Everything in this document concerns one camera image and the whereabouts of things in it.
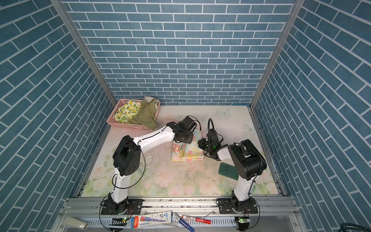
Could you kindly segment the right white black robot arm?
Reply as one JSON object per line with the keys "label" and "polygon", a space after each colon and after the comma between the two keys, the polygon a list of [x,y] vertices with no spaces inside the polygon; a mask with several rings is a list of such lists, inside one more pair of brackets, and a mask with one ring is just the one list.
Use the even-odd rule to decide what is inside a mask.
{"label": "right white black robot arm", "polygon": [[251,190],[256,177],[262,175],[267,168],[265,158],[253,145],[251,140],[246,139],[231,145],[221,145],[218,133],[215,130],[207,133],[207,138],[198,141],[198,147],[217,161],[231,159],[238,172],[237,186],[232,192],[232,198],[242,203],[251,197]]}

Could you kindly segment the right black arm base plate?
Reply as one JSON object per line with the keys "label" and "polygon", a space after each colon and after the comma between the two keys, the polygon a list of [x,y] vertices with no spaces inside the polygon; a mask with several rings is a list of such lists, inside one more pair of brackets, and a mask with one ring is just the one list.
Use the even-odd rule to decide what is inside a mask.
{"label": "right black arm base plate", "polygon": [[257,214],[258,205],[256,200],[249,198],[245,201],[238,201],[235,197],[232,198],[218,198],[216,204],[219,208],[220,214]]}

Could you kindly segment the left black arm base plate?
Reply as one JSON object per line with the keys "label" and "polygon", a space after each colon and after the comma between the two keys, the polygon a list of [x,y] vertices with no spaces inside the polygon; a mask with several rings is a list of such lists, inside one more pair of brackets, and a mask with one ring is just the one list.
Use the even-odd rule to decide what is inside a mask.
{"label": "left black arm base plate", "polygon": [[101,204],[101,215],[139,215],[142,210],[143,200],[142,199],[126,199],[120,203],[114,202],[114,200],[107,199]]}

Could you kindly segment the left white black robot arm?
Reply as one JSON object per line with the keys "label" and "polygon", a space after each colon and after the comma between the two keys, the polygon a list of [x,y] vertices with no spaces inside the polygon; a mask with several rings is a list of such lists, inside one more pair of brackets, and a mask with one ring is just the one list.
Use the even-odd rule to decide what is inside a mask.
{"label": "left white black robot arm", "polygon": [[191,144],[196,126],[196,120],[187,116],[180,122],[169,122],[164,127],[143,136],[134,138],[124,136],[113,154],[114,189],[109,198],[116,204],[126,201],[128,189],[134,186],[129,184],[131,175],[138,170],[144,153],[171,141]]}

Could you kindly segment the pastel floral skirt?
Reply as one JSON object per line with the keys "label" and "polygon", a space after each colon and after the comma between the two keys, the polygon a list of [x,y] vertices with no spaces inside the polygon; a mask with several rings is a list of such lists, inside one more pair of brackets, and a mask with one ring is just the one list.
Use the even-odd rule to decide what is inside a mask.
{"label": "pastel floral skirt", "polygon": [[198,141],[202,139],[202,133],[199,129],[193,132],[191,144],[172,143],[171,161],[197,161],[204,159],[204,152],[199,148]]}

